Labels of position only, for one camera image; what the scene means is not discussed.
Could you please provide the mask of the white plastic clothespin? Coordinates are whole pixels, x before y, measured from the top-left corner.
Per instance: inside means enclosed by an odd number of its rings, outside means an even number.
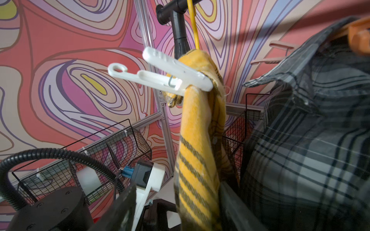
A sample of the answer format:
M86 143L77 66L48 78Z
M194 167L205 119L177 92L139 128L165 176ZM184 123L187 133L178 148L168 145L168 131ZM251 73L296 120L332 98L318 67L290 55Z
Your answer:
M109 75L180 96L185 95L189 86L197 87L206 92L211 91L214 87L206 75L154 48L146 47L142 56L147 63L164 71L165 75L146 70L139 70L136 74L131 74L128 72L128 68L120 63L112 63L108 66Z

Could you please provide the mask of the yellow plaid long-sleeve shirt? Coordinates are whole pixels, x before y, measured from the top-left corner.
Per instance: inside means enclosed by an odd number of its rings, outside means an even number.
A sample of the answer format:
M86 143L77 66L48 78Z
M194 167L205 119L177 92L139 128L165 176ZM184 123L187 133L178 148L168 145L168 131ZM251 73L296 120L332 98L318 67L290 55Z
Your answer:
M191 50L180 62L213 84L209 92L187 87L184 96L165 93L167 105L182 105L179 149L174 172L177 213L183 231L220 231L219 187L238 178L223 147L226 99L223 78L208 53Z

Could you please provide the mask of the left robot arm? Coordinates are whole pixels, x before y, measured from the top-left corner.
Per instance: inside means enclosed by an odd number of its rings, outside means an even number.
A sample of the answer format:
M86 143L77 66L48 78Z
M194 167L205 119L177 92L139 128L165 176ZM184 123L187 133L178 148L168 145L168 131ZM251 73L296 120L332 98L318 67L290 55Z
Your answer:
M83 164L115 184L118 192L125 189L116 174L101 162L82 153L39 148L22 151L1 162L1 196L16 210L9 231L87 231L93 226L82 189L65 187L30 205L12 186L8 172L15 166L40 159L62 159Z

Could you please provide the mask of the yellow plastic hanger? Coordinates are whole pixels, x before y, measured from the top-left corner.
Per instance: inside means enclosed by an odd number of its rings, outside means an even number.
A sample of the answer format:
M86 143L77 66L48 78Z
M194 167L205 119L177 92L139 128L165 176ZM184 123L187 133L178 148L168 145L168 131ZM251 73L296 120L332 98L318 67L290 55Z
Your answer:
M200 43L199 43L198 29L196 25L196 10L195 10L194 3L192 0L187 0L187 4L188 4L189 17L191 21L191 27L192 27L193 35L194 35L195 48L199 50Z

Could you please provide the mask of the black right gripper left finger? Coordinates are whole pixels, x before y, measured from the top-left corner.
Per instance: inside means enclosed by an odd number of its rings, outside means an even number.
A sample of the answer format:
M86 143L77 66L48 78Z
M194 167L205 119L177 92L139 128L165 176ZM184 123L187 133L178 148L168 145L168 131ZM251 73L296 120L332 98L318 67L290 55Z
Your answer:
M89 231L131 231L136 207L136 184L131 183Z

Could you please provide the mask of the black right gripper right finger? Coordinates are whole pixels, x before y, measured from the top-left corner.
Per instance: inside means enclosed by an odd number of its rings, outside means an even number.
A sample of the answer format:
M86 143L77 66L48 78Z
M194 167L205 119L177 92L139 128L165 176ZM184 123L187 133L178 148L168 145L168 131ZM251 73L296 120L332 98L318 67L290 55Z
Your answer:
M267 230L226 182L220 184L219 200L223 231Z

